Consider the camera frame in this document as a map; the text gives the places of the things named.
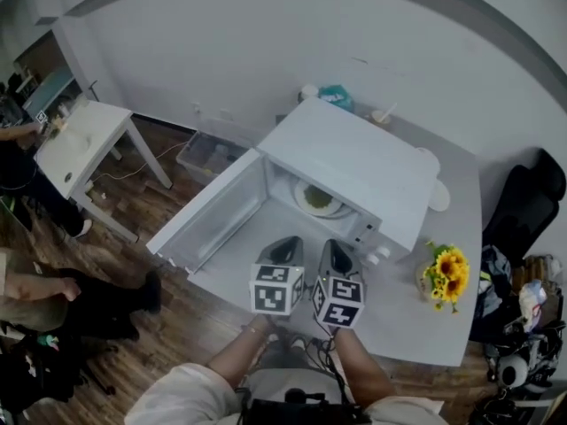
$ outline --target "white cable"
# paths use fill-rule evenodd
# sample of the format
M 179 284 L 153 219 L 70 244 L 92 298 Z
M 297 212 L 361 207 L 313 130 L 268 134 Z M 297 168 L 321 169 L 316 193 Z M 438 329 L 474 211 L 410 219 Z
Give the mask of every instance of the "white cable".
M 159 159 L 159 158 L 161 158 L 162 156 L 165 156 L 165 155 L 168 154 L 173 148 L 177 148 L 178 146 L 185 145 L 187 142 L 181 142 L 181 143 L 178 143 L 177 145 L 174 145 L 174 146 L 172 146 L 172 147 L 170 147 L 170 148 L 167 148 L 167 149 L 166 149 L 165 151 L 163 151 L 159 156 L 156 156 L 156 159 Z M 135 172 L 133 172 L 133 173 L 131 173 L 131 174 L 127 174 L 127 175 L 125 175 L 125 176 L 121 176 L 120 178 L 116 178 L 116 176 L 112 176 L 111 174 L 101 174 L 101 175 L 97 176 L 97 178 L 95 178 L 95 179 L 92 180 L 92 181 L 93 181 L 93 182 L 96 182 L 96 181 L 100 180 L 103 176 L 110 176 L 113 180 L 121 181 L 121 180 L 124 180 L 124 179 L 128 178 L 129 176 L 133 176 L 133 175 L 135 175 L 135 174 L 137 174 L 137 173 L 140 173 L 140 172 L 142 171 L 142 169 L 143 169 L 145 166 L 147 166 L 147 165 L 148 165 L 148 163 L 146 162 L 146 163 L 143 164 L 140 168 L 138 168 Z

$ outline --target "forearm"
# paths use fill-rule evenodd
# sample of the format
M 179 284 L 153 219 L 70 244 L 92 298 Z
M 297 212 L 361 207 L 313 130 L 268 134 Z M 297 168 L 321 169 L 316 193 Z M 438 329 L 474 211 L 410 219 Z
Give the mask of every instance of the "forearm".
M 31 274 L 6 274 L 4 295 L 22 301 L 51 298 L 65 291 L 63 279 Z
M 338 357 L 354 400 L 367 407 L 379 399 L 396 395 L 388 375 L 366 351 L 351 329 L 340 329 L 335 335 Z
M 214 356 L 206 366 L 227 380 L 233 388 L 238 387 L 248 373 L 254 356 L 265 343 L 269 331 L 268 320 L 264 316 L 258 315 L 236 339 Z
M 37 131 L 38 125 L 35 123 L 16 127 L 5 127 L 0 129 L 0 141 L 15 140 L 24 135 L 32 134 Z

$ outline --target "green food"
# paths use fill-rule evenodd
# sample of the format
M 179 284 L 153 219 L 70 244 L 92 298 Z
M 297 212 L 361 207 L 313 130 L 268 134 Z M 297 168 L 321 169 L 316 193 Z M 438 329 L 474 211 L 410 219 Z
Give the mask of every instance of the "green food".
M 314 208 L 321 209 L 329 206 L 330 201 L 333 199 L 328 193 L 323 192 L 315 186 L 308 186 L 303 191 L 306 201 Z

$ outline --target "person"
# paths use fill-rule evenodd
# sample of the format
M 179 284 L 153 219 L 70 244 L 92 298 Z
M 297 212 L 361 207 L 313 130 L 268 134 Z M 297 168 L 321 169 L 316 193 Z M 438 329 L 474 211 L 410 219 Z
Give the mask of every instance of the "person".
M 137 340 L 129 315 L 136 310 L 159 313 L 160 296 L 155 273 L 146 275 L 141 288 L 124 289 L 0 248 L 0 321 L 26 330 Z
M 286 346 L 284 339 L 274 338 L 271 326 L 267 318 L 256 316 L 206 366 L 185 364 L 175 367 L 136 402 L 126 416 L 126 425 L 447 424 L 434 412 L 430 400 L 396 396 L 390 379 L 354 331 L 340 328 L 333 332 L 333 341 L 352 399 L 364 415 L 362 421 L 353 421 L 352 415 L 341 413 L 346 403 L 346 394 L 342 392 L 346 389 L 340 388 L 339 378 L 308 363 L 304 341 L 294 338 L 291 346 Z M 272 342 L 258 365 L 246 375 L 268 336 Z M 244 401 L 233 391 L 239 386 L 240 391 L 244 389 L 248 394 Z M 305 394 L 311 398 L 309 404 L 306 404 Z M 323 397 L 324 401 L 338 406 L 332 410 L 338 413 L 327 414 L 324 420 L 316 415 L 330 410 L 322 401 Z
M 86 235 L 92 220 L 85 220 L 75 205 L 65 200 L 40 171 L 33 155 L 17 139 L 39 133 L 39 123 L 0 128 L 0 194 L 28 196 L 43 205 L 53 221 L 73 237 Z

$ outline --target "table leg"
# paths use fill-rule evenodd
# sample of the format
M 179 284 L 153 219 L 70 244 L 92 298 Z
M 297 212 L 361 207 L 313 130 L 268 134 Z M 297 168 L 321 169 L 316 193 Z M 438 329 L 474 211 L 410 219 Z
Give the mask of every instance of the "table leg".
M 145 143 L 144 138 L 137 130 L 132 120 L 128 121 L 126 125 L 126 130 L 128 131 L 128 134 L 130 135 L 132 142 L 137 147 L 138 151 L 140 151 L 140 154 L 142 155 L 144 160 L 148 163 L 148 167 L 158 177 L 159 182 L 161 182 L 164 185 L 164 187 L 166 187 L 167 189 L 170 189 L 173 183 L 167 177 L 166 172 L 163 171 L 163 168 L 161 168 L 161 165 L 159 164 L 158 160 L 153 156 L 150 148 Z
M 110 150 L 110 153 L 113 155 L 113 158 L 115 158 L 116 160 L 122 160 L 122 155 L 120 154 L 120 151 L 118 151 L 116 148 L 112 148 Z
M 112 216 L 108 215 L 98 206 L 96 206 L 92 200 L 90 200 L 82 191 L 77 191 L 73 194 L 73 199 L 79 206 L 82 206 L 88 213 L 92 214 L 93 217 L 103 222 L 108 228 L 114 230 L 116 233 L 124 236 L 131 243 L 135 243 L 138 240 L 138 236 L 128 230 L 126 227 L 118 223 Z

